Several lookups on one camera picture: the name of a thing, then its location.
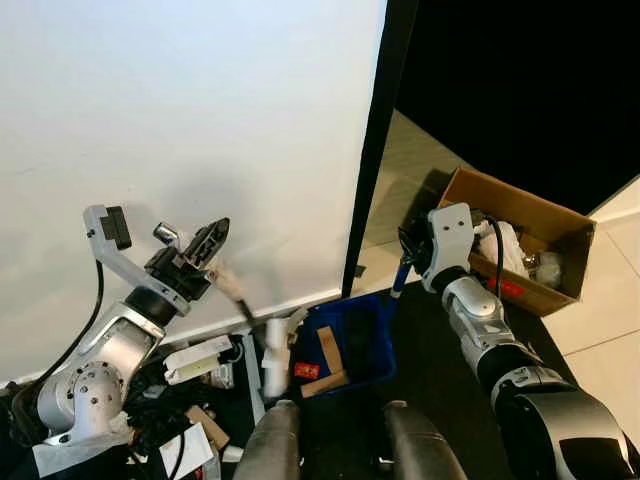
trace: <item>black cable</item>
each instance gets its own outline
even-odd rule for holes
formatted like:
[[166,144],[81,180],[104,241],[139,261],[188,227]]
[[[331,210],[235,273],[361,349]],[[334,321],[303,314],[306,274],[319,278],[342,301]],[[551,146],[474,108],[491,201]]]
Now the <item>black cable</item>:
[[174,480],[176,478],[178,469],[180,468],[180,464],[182,463],[182,455],[184,455],[184,432],[180,432],[180,449],[178,450],[176,464],[173,466],[173,470],[171,470],[171,475],[169,475],[169,480]]
[[100,307],[102,306],[102,298],[104,296],[104,272],[102,270],[102,263],[96,260],[96,270],[98,272],[98,292],[96,294],[96,302],[93,306],[93,311],[89,316],[89,320],[85,324],[84,328],[80,331],[75,340],[69,345],[69,347],[64,351],[64,353],[51,365],[46,372],[38,377],[38,379],[27,385],[25,388],[20,390],[14,397],[11,402],[11,410],[16,419],[16,423],[18,424],[19,429],[22,431],[24,435],[26,435],[30,445],[33,446],[40,442],[40,438],[38,438],[38,427],[35,422],[29,417],[29,415],[25,411],[24,401],[25,395],[27,393],[33,392],[38,386],[41,386],[53,373],[64,363],[64,361],[69,357],[71,352],[78,346],[82,337],[89,331],[89,329],[93,326],[96,319],[98,318],[98,314],[100,313]]
[[491,224],[493,229],[496,232],[496,239],[498,241],[498,265],[496,268],[496,297],[500,299],[501,295],[501,287],[500,283],[502,281],[502,268],[504,266],[504,243],[502,242],[502,231],[500,231],[500,226],[495,218],[487,216],[487,221]]
[[260,348],[262,348],[263,351],[266,351],[267,341],[262,329],[262,325],[258,324],[258,320],[256,320],[256,317],[253,316],[249,305],[247,305],[247,302],[244,301],[244,299],[236,300],[236,305],[238,306],[238,309],[240,310],[242,315],[244,315],[244,318],[247,320],[249,328],[251,328],[251,333],[258,342],[258,345],[260,345]]
[[142,462],[140,461],[140,459],[136,455],[136,452],[134,452],[133,448],[131,448],[131,447],[129,447],[129,455],[131,455],[131,459],[133,460],[133,463],[136,464],[136,467],[137,467],[138,471],[144,477],[144,480],[149,480],[149,475],[147,475],[147,472],[144,469],[144,465],[142,465]]

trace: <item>open cardboard box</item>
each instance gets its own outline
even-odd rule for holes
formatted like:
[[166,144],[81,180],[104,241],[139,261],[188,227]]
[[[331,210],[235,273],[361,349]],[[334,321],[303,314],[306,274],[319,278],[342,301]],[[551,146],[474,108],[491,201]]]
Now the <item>open cardboard box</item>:
[[[498,220],[511,223],[527,254],[542,250],[563,256],[562,283],[557,290],[516,275],[502,275],[502,295],[539,316],[549,315],[580,298],[595,222],[529,192],[478,171],[458,168],[438,206],[465,202]],[[495,282],[496,264],[472,252],[472,270]]]

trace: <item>tile floor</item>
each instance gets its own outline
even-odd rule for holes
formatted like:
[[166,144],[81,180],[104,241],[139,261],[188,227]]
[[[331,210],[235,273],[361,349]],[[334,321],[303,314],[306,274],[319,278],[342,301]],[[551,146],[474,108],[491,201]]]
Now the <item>tile floor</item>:
[[[406,117],[394,114],[358,260],[367,269],[354,281],[353,295],[391,286],[402,253],[396,226],[424,189],[425,170],[450,172],[461,164]],[[543,322],[580,385],[613,412],[640,446],[640,179],[592,217],[601,223],[581,301]],[[409,281],[417,279],[412,272]]]

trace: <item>black door frame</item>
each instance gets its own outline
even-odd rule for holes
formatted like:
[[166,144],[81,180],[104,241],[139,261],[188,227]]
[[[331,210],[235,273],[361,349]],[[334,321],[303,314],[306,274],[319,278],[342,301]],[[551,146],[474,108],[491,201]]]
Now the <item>black door frame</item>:
[[351,295],[369,207],[378,179],[418,3],[419,0],[388,0],[387,2],[371,108],[360,159],[349,246],[342,277],[343,298]]

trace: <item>cardboard piece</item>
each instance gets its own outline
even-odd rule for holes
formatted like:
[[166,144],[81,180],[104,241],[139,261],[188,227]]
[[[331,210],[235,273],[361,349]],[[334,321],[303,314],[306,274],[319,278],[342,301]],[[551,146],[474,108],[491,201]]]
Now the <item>cardboard piece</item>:
[[194,405],[187,413],[187,417],[191,423],[201,423],[207,439],[215,445],[217,450],[221,450],[229,443],[229,435],[227,435],[220,426],[214,422],[200,407]]
[[321,392],[326,392],[332,388],[341,387],[349,383],[347,374],[342,366],[342,358],[340,357],[340,350],[338,344],[333,336],[331,327],[322,327],[316,330],[318,338],[320,339],[320,346],[324,353],[324,358],[327,361],[327,366],[331,375],[321,378],[315,382],[306,383],[300,387],[303,398],[308,398]]
[[300,387],[300,390],[302,391],[302,398],[308,398],[318,393],[331,390],[332,388],[341,387],[347,383],[349,383],[347,374],[342,370],[338,373],[334,373],[333,375],[329,375],[328,377],[316,380],[315,382],[305,383]]
[[338,373],[344,370],[342,358],[340,358],[340,350],[338,350],[338,344],[333,336],[331,327],[322,327],[316,330],[316,332],[318,333],[320,346],[322,347],[329,371],[331,373]]
[[[458,168],[439,207],[468,203],[485,214],[522,231],[520,246],[527,253],[550,250],[563,256],[562,283],[557,290],[508,270],[502,273],[503,298],[539,316],[549,315],[580,298],[595,222],[484,173]],[[496,264],[472,252],[471,269],[493,278]]]

